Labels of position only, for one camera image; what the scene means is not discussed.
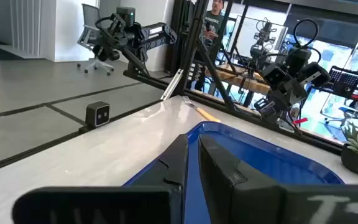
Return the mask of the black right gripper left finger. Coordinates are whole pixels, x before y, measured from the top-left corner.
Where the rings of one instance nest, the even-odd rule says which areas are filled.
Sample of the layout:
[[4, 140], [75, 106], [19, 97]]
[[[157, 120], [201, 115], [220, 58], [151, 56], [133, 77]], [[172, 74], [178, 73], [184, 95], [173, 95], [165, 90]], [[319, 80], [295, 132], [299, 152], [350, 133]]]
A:
[[188, 139], [179, 135], [123, 186], [31, 190], [12, 208], [14, 224], [182, 224]]

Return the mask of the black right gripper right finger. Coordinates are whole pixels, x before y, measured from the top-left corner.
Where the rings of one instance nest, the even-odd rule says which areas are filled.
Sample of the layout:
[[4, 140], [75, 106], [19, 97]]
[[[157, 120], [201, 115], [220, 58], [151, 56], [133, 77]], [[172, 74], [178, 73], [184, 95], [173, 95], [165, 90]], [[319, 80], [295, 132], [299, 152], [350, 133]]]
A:
[[358, 185], [280, 184], [213, 138], [199, 138], [211, 224], [358, 224]]

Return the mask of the fork with orange handle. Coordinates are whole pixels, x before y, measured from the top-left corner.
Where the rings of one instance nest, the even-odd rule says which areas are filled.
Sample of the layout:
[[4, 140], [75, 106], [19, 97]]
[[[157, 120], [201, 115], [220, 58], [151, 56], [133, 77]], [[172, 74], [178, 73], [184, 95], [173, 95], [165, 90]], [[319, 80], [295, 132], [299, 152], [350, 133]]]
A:
[[203, 109], [201, 109], [201, 108], [195, 106], [195, 105], [191, 102], [191, 100], [189, 99], [188, 96], [183, 96], [183, 100], [184, 100], [184, 102], [185, 102], [188, 106], [194, 108], [197, 112], [199, 112], [199, 114], [201, 114], [201, 115], [202, 115], [204, 118], [206, 118], [208, 121], [213, 121], [213, 122], [217, 122], [217, 123], [220, 123], [220, 122], [221, 122], [219, 119], [217, 119], [217, 118], [215, 118], [213, 115], [207, 113], [205, 110], [203, 110]]

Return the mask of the blue plastic tray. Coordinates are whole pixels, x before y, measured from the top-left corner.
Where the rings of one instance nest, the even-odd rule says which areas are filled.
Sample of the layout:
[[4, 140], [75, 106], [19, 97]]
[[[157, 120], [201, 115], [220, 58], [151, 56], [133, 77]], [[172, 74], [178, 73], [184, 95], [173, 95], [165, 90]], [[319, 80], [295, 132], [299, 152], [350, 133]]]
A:
[[203, 121], [189, 130], [184, 224], [211, 224], [198, 171], [198, 138], [205, 134], [261, 173], [281, 184], [343, 184], [333, 171], [307, 157], [225, 124]]

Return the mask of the wooden workbench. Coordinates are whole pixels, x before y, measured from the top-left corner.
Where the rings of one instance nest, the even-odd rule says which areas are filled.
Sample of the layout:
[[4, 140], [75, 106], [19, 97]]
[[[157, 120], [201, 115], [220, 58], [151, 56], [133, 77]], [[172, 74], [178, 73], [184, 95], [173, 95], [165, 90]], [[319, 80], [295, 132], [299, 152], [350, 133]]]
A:
[[222, 82], [237, 86], [241, 90], [245, 89], [266, 95], [270, 89], [270, 86], [257, 72], [254, 72], [251, 78], [246, 68], [234, 65], [233, 70], [229, 64], [224, 64], [216, 66], [216, 71]]

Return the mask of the black perforated panel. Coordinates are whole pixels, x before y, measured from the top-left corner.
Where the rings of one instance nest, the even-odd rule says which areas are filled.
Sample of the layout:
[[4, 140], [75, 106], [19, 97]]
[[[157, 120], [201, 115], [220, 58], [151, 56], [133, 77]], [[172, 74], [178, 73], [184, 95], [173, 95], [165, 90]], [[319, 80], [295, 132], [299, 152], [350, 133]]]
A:
[[358, 86], [358, 70], [348, 70], [332, 66], [329, 74], [331, 76], [329, 88], [333, 94], [350, 98]]

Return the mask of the white board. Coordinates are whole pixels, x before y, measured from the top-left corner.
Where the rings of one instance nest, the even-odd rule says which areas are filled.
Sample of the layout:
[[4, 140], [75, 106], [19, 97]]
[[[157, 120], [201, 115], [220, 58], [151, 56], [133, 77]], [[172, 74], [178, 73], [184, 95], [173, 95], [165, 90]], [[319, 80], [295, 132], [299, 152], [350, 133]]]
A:
[[[259, 31], [261, 31], [268, 21], [266, 19], [260, 21], [257, 19], [251, 19], [248, 17], [243, 18], [242, 26], [240, 26], [242, 16], [237, 16], [234, 24], [234, 30], [232, 39], [229, 43], [229, 52], [234, 45], [234, 40], [237, 37], [236, 47], [241, 56], [251, 57], [250, 49], [257, 43], [259, 39]], [[272, 27], [270, 29], [269, 41], [263, 43], [263, 47], [269, 53], [278, 53], [285, 36], [288, 32], [288, 27], [281, 26], [271, 22]]]

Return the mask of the person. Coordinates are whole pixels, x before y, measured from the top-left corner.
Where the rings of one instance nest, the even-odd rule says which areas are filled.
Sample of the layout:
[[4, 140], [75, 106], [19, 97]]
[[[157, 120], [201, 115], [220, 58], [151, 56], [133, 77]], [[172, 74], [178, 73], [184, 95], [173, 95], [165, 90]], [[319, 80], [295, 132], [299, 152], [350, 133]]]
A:
[[202, 36], [203, 43], [208, 49], [213, 47], [220, 30], [223, 30], [223, 35], [226, 35], [226, 28], [223, 27], [224, 16], [221, 14], [224, 9], [224, 2], [225, 0], [213, 0], [212, 10], [206, 11]]

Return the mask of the grey office chair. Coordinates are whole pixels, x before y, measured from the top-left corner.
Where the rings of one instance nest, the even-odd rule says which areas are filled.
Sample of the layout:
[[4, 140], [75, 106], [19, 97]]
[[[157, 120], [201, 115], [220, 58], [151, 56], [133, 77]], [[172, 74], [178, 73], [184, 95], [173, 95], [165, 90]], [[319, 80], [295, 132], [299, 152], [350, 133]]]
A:
[[[77, 41], [77, 44], [86, 48], [91, 53], [93, 53], [93, 47], [97, 43], [97, 37], [99, 35], [99, 29], [96, 28], [95, 23], [100, 18], [99, 8], [96, 6], [91, 6], [89, 4], [82, 4], [83, 9], [83, 31], [80, 35], [80, 38]], [[84, 72], [88, 73], [91, 69], [97, 70], [103, 68], [106, 71], [107, 76], [110, 76], [114, 71], [114, 67], [108, 63], [104, 63], [96, 58], [91, 60], [90, 64], [84, 68]]]

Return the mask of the silver metal bracket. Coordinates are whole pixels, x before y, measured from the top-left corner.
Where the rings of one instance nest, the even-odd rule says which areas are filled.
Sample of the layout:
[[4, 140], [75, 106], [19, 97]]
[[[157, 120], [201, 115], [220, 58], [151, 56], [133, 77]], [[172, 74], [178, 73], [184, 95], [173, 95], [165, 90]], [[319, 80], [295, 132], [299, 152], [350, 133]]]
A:
[[175, 91], [175, 88], [177, 87], [177, 85], [179, 84], [181, 78], [183, 76], [183, 69], [178, 69], [175, 76], [173, 77], [173, 79], [171, 80], [171, 82], [169, 83], [169, 85], [167, 86], [166, 90], [164, 91], [163, 95], [161, 96], [161, 100], [165, 101], [167, 99], [169, 99], [172, 95], [172, 93]]

